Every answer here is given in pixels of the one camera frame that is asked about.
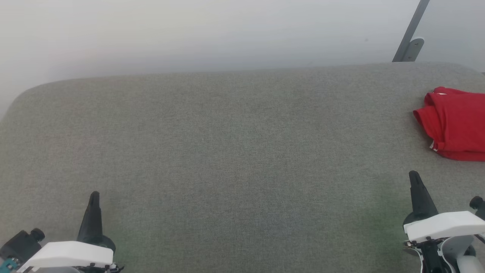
metal bracket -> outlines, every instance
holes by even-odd
[[[412,40],[409,45],[407,46],[406,52],[404,53],[404,58],[402,62],[414,62],[418,57],[422,47],[424,45],[423,38],[416,38]]]
[[[407,48],[409,47],[409,41],[411,41],[411,38],[413,37],[414,32],[416,32],[418,24],[421,21],[421,18],[424,14],[424,11],[426,10],[426,7],[428,6],[428,3],[429,3],[429,0],[420,0],[418,6],[416,8],[416,11],[414,12],[414,15],[411,19],[411,22],[409,22],[409,26],[407,27],[406,32],[404,33],[404,37],[401,41],[401,44],[397,48],[396,55],[394,55],[394,59],[392,59],[393,63],[394,62],[408,62],[407,60],[404,59],[404,56],[406,54]]]

gray metal bar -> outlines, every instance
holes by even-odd
[[[420,0],[418,7],[414,12],[413,18],[411,19],[411,22],[409,23],[409,26],[407,27],[407,30],[404,33],[403,40],[401,41],[401,44],[397,48],[396,55],[394,55],[394,59],[392,59],[392,62],[403,61],[404,55],[406,54],[406,49],[409,46],[409,42],[411,41],[411,38],[413,37],[414,32],[416,32],[418,24],[420,23],[421,18],[423,17],[424,11],[426,10],[428,3],[429,3],[429,0]]]

gray fabric surface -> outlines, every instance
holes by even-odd
[[[0,122],[0,241],[75,239],[97,190],[127,273],[417,272],[407,173],[440,212],[485,196],[484,163],[440,157],[413,118],[440,85],[485,77],[397,63],[35,87]]]

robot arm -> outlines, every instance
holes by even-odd
[[[119,273],[123,268],[113,263],[115,244],[103,235],[99,192],[95,191],[82,219],[76,241],[49,242],[40,229],[31,234],[19,232],[0,248],[4,263],[0,273],[37,271],[39,268],[74,267],[84,273]]]
[[[403,223],[408,241],[406,249],[418,254],[421,273],[485,273],[471,246],[473,235],[485,234],[485,204],[475,197],[470,206],[478,208],[476,215],[468,211],[438,213],[419,174],[409,173],[413,211]]]

folded cloth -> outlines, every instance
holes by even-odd
[[[437,87],[414,116],[433,139],[438,154],[465,161],[485,161],[485,94]]]

